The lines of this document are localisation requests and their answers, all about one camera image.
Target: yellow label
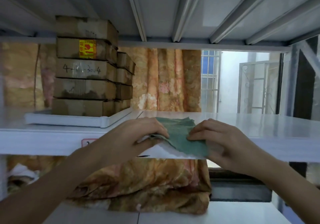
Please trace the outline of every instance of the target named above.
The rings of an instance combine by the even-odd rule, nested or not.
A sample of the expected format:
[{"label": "yellow label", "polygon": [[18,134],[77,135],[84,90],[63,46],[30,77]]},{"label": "yellow label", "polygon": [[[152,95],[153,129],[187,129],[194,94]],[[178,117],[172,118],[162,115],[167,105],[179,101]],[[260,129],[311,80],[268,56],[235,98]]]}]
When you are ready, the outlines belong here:
[{"label": "yellow label", "polygon": [[96,58],[96,40],[79,40],[79,57]]}]

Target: green cloth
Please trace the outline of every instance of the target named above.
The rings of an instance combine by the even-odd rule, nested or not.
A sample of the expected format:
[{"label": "green cloth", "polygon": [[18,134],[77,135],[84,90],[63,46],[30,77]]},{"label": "green cloth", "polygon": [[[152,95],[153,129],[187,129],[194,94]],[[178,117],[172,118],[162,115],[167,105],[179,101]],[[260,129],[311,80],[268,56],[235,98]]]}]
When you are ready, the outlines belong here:
[{"label": "green cloth", "polygon": [[156,117],[156,119],[168,130],[170,138],[166,139],[166,137],[160,134],[152,134],[151,136],[163,138],[176,150],[188,155],[193,154],[200,157],[206,157],[208,155],[207,145],[204,140],[189,141],[186,139],[189,132],[195,126],[194,120],[189,117],[184,119]]}]

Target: metal security grille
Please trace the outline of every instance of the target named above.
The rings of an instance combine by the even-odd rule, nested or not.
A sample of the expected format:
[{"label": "metal security grille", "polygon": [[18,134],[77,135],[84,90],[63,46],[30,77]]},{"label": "metal security grille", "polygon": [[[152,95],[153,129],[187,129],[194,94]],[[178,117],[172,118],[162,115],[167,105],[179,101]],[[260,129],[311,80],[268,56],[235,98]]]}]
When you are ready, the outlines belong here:
[{"label": "metal security grille", "polygon": [[202,50],[201,110],[215,113],[219,107],[221,51]]}]

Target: forearm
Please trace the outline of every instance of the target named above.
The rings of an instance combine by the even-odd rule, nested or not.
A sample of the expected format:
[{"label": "forearm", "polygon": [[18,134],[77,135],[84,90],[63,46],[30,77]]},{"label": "forearm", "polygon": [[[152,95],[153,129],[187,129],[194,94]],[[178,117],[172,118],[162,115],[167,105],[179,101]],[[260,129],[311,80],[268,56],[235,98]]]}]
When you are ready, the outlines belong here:
[{"label": "forearm", "polygon": [[320,191],[287,163],[278,161],[274,165],[274,174],[264,182],[274,190],[305,222],[320,222]]},{"label": "forearm", "polygon": [[59,166],[0,202],[1,223],[40,224],[83,181],[95,166],[82,149]]}]

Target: stack of cardboard boxes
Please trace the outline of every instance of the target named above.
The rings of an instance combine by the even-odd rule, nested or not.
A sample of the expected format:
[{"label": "stack of cardboard boxes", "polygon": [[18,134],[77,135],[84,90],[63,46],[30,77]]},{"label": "stack of cardboard boxes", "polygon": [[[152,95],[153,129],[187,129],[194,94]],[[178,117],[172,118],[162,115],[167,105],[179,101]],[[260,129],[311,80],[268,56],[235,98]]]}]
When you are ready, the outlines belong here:
[{"label": "stack of cardboard boxes", "polygon": [[[56,25],[58,59],[52,114],[109,117],[130,107],[134,62],[124,54],[117,69],[118,31],[113,24],[57,16]],[[123,69],[129,65],[131,72]]]}]

